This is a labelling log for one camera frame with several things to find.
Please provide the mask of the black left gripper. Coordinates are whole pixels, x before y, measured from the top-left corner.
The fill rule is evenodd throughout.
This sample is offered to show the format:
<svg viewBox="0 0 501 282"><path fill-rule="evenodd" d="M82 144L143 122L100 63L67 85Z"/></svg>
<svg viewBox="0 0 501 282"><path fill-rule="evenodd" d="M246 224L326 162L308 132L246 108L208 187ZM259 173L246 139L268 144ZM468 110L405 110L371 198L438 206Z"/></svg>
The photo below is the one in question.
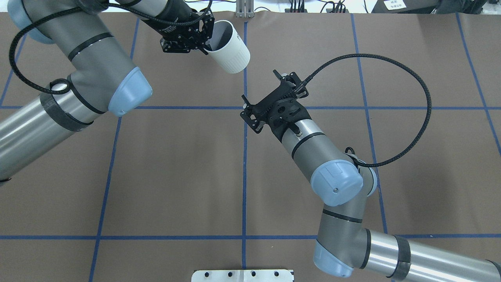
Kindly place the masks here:
<svg viewBox="0 0 501 282"><path fill-rule="evenodd" d="M190 53L199 50L208 55L207 43L213 36L214 15L211 10L197 11L184 0L167 0L157 19L142 18L141 21L155 30L160 36L160 46L164 53Z"/></svg>

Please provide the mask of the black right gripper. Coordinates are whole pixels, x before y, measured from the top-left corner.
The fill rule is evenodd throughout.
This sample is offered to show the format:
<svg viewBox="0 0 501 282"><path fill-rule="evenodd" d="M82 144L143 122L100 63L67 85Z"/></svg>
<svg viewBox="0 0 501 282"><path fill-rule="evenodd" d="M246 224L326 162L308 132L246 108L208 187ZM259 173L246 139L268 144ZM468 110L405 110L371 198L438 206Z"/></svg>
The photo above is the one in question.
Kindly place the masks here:
<svg viewBox="0 0 501 282"><path fill-rule="evenodd" d="M267 124L279 141L282 141L287 130L300 136L302 130L296 123L311 119L311 116L296 99L306 98L309 92L295 72L281 74L273 70L273 74L279 79L279 86L257 104L251 104L242 95L243 110L240 117L256 134Z"/></svg>

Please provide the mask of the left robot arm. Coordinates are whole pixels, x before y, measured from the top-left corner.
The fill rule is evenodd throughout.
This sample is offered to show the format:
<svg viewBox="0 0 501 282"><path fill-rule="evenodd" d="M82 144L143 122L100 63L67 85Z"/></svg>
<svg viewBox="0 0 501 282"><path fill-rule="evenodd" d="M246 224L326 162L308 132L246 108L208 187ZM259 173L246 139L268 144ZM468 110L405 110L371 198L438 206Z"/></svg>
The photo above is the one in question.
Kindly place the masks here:
<svg viewBox="0 0 501 282"><path fill-rule="evenodd" d="M101 12L114 7L135 14L162 35L165 52L188 53L212 35L212 3L197 11L184 0L9 0L9 16L19 28L9 64L39 96L1 122L1 184L107 111L121 117L151 97L151 86ZM75 71L47 86L28 79L15 60L25 34L56 44Z"/></svg>

